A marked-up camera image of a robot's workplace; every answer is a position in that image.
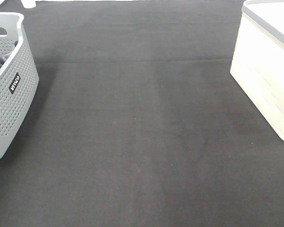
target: gray carpet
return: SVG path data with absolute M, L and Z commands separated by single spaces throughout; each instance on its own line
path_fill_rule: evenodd
M 242 2 L 0 6 L 40 76 L 0 227 L 284 227 L 284 142 L 229 74 Z

